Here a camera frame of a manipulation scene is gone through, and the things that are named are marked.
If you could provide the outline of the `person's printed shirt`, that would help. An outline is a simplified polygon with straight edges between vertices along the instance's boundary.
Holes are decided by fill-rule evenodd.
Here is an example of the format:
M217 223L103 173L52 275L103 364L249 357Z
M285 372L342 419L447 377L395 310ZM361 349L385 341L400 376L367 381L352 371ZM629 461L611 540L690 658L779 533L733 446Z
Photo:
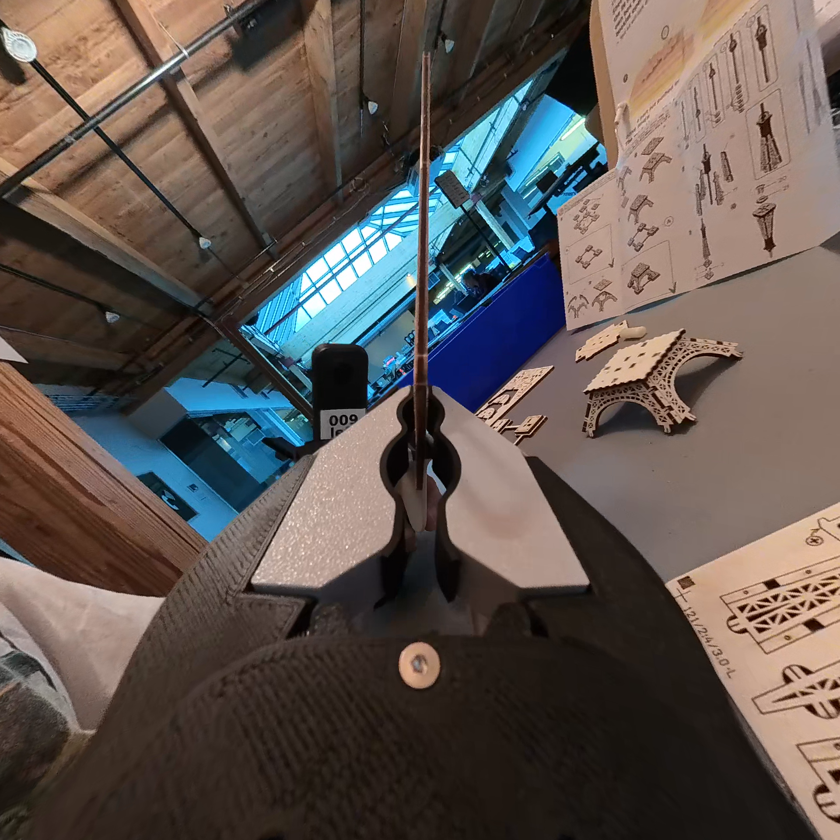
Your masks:
M163 599L1 559L1 837L87 746Z

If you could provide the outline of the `wooden beam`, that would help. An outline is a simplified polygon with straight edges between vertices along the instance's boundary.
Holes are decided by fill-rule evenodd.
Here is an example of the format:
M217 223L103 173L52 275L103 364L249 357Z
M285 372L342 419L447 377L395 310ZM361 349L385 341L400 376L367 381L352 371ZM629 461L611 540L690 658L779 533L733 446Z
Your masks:
M5 361L1 536L43 571L133 595L167 595L207 546Z

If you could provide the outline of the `wooden tower base model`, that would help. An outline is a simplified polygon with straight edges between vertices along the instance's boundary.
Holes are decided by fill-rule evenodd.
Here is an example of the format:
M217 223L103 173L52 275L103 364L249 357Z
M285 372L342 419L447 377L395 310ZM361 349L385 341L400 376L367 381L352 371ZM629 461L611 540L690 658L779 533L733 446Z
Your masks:
M647 409L666 434L697 417L676 390L676 377L689 361L700 357L739 360L734 342L697 339L684 329L667 332L626 350L619 350L584 388L587 404L582 431L593 438L604 411L619 403Z

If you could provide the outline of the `metal ceiling pipe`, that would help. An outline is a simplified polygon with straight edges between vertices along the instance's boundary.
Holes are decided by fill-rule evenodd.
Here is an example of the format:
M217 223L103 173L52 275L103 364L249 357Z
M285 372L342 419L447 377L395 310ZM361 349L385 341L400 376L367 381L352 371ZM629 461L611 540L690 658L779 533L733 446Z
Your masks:
M252 16L253 13L265 4L266 1L250 1L240 4L233 13L226 15L224 19L218 21L213 27L195 38L194 41L181 48L175 55L153 68L145 77L138 80L130 88L122 91L115 99L108 102L99 111L84 119L72 131L69 131L60 140L51 145L48 150L26 164L23 168L11 174L2 183L1 197L6 198L9 196L12 191L22 186L27 179L35 176L37 172L40 172L49 163L68 151L71 145L86 137L90 132L97 131L103 123L143 95L147 90L160 82L168 81L175 71L180 69L186 61L193 58L221 34L238 25L245 18Z

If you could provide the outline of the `blue plastic bin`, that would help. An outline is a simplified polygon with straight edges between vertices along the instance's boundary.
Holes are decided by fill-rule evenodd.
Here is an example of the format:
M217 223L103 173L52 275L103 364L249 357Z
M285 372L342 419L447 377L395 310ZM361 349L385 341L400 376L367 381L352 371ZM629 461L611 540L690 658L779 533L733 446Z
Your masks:
M552 336L566 314L560 271L541 255L429 353L428 382L475 411Z

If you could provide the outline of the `tan backing board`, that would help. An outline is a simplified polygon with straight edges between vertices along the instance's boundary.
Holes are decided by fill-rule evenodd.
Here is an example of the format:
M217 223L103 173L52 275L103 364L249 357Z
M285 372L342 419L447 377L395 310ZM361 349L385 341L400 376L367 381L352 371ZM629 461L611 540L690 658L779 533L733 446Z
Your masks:
M618 147L614 118L616 101L606 61L603 38L601 7L599 1L591 1L589 17L589 39L595 78L596 105L585 118L586 129L603 146L606 165L609 170L616 167Z

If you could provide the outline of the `hanging sign panel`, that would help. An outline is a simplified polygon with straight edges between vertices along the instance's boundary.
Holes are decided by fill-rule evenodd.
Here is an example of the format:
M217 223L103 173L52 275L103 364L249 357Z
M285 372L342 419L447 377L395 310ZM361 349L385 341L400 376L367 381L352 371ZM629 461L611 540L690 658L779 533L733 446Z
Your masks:
M434 179L435 185L456 209L469 209L481 200L479 193L471 193L459 180L453 169L441 171Z

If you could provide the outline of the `wooden sheet with arch cutouts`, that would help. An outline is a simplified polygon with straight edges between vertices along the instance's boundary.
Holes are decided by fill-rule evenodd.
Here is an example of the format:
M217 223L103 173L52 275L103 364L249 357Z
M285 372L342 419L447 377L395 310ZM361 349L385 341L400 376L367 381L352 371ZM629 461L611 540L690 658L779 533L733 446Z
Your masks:
M476 417L492 425L505 417L520 400L554 370L553 365L535 367L516 373L476 411Z

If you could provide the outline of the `wooden sheet with square plate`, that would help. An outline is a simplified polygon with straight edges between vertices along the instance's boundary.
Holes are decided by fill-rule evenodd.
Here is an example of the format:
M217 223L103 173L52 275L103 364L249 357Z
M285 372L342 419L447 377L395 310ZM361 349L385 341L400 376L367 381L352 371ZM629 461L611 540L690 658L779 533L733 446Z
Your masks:
M429 176L431 169L431 82L432 57L424 51L421 76L421 122L419 135L418 166L418 229L415 295L414 343L414 482L422 489L425 475L425 449L427 442L427 354L428 354L428 259L429 259Z

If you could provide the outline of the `wooden sheet with lattice parts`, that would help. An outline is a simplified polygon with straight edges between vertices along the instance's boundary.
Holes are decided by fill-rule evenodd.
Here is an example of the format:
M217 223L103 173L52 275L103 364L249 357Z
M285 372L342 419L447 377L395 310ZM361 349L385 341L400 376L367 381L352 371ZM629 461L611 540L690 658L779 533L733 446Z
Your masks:
M839 838L839 505L667 588L783 792Z

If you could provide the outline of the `small jagged wooden plate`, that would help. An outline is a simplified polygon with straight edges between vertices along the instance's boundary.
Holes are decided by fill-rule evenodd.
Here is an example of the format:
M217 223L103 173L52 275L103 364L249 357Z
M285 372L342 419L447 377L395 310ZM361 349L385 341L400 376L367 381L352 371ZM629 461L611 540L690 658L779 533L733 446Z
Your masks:
M628 329L626 320L610 324L602 331L591 336L584 344L576 350L574 361L576 363L588 361L600 352L607 350L623 339L623 332Z

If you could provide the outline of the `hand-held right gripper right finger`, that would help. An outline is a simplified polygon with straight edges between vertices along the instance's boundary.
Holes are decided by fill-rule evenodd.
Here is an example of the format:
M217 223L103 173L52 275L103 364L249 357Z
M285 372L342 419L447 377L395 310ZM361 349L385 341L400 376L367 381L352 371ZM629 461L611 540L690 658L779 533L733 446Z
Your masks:
M431 399L452 466L437 515L445 599L484 632L500 606L584 593L590 579L522 451L441 389Z

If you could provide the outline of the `paper instruction manual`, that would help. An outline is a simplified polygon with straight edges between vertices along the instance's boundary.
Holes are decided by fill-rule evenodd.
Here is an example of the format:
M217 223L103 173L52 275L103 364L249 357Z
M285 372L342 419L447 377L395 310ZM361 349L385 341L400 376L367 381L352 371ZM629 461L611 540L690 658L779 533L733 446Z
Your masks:
M569 330L838 232L816 2L600 7L618 159L556 214Z

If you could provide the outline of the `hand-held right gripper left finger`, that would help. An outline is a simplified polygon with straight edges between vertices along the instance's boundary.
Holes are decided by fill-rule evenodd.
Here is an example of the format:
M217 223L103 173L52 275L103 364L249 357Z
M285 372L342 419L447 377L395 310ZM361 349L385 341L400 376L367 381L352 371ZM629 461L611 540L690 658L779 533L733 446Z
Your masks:
M343 606L382 599L382 562L403 533L383 459L404 433L410 395L398 390L315 455L251 578L257 593Z

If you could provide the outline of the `wooden frame with square feet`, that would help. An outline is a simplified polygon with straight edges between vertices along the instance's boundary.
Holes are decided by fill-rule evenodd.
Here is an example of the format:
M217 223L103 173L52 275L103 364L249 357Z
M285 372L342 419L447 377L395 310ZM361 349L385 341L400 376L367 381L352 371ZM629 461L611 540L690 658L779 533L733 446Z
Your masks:
M515 446L520 446L523 440L532 438L548 421L546 415L530 415L519 423L514 423L507 417L496 421L492 428L499 434L511 434Z

